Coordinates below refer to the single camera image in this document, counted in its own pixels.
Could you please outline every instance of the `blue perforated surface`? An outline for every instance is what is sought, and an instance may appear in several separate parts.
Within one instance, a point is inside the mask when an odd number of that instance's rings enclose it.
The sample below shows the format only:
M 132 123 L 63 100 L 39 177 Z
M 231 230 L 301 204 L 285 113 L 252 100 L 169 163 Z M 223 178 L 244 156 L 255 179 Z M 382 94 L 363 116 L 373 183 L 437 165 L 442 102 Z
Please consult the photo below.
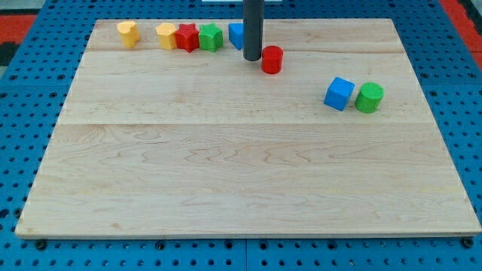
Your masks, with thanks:
M 482 269 L 482 239 L 23 241 L 13 231 L 96 19 L 240 18 L 199 0 L 48 0 L 0 81 L 0 270 Z M 482 74 L 436 1 L 289 1 L 266 18 L 389 17 L 477 215 Z

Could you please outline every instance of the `blue block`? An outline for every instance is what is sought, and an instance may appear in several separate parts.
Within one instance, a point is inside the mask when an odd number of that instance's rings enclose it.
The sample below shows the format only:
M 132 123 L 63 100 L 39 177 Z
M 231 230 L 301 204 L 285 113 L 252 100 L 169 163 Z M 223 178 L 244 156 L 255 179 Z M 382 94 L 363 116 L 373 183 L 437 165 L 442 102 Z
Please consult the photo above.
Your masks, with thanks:
M 355 88 L 354 83 L 336 77 L 328 87 L 325 104 L 342 111 L 352 95 L 353 88 Z
M 229 29 L 229 41 L 234 45 L 237 50 L 243 48 L 243 23 L 230 23 L 227 25 Z

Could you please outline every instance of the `green block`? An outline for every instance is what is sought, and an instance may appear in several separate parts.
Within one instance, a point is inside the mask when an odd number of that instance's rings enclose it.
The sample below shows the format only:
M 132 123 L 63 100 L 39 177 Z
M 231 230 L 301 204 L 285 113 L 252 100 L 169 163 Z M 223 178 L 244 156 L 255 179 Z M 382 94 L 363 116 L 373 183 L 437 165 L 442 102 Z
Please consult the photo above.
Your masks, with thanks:
M 223 46 L 223 31 L 214 23 L 202 25 L 199 32 L 199 46 L 201 50 L 215 52 Z
M 370 114 L 377 110 L 382 98 L 383 88 L 379 84 L 368 82 L 360 87 L 355 107 L 363 113 Z

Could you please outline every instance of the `wooden board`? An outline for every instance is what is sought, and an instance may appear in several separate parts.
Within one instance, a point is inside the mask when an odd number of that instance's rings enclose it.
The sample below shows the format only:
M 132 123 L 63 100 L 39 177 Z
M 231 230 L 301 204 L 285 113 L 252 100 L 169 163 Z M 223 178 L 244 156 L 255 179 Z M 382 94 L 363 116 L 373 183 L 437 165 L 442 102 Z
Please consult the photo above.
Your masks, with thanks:
M 161 22 L 139 20 L 129 50 L 118 21 L 97 21 L 20 237 L 480 232 L 391 20 L 267 20 L 265 44 L 285 50 L 277 75 L 243 60 L 228 21 L 217 53 L 159 49 Z M 357 85 L 345 111 L 322 102 L 335 76 Z M 353 108 L 366 81 L 386 89 L 373 114 Z

